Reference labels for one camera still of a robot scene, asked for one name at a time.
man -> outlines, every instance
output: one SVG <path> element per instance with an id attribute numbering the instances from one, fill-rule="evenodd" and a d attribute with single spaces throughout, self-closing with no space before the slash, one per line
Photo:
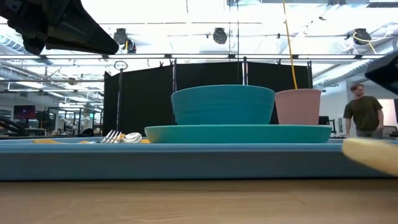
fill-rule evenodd
<path id="1" fill-rule="evenodd" d="M 384 128 L 382 106 L 375 97 L 364 96 L 364 85 L 354 84 L 350 90 L 354 94 L 354 99 L 344 110 L 347 137 L 351 128 L 351 118 L 354 117 L 357 137 L 382 139 Z"/>

monitor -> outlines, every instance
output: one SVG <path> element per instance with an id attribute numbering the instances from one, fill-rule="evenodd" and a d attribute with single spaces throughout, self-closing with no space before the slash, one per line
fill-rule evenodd
<path id="1" fill-rule="evenodd" d="M 34 119 L 36 117 L 35 105 L 15 105 L 14 119 Z"/>

fork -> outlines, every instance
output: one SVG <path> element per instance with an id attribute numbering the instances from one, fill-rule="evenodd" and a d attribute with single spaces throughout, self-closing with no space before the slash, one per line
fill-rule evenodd
<path id="1" fill-rule="evenodd" d="M 119 143 L 120 140 L 120 136 L 122 135 L 121 131 L 113 131 L 111 130 L 106 136 L 105 138 L 103 138 L 99 143 Z"/>

olive green t-shirt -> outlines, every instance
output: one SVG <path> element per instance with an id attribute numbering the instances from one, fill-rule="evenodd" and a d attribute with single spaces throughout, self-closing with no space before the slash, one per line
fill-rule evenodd
<path id="1" fill-rule="evenodd" d="M 363 96 L 358 100 L 351 100 L 344 110 L 344 118 L 354 117 L 357 130 L 374 131 L 379 126 L 377 111 L 382 109 L 379 101 L 373 96 Z"/>

wooden table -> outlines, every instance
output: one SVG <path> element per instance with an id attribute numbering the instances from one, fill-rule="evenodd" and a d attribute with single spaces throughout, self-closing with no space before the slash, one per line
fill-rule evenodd
<path id="1" fill-rule="evenodd" d="M 4 224 L 398 223 L 398 180 L 0 183 Z"/>

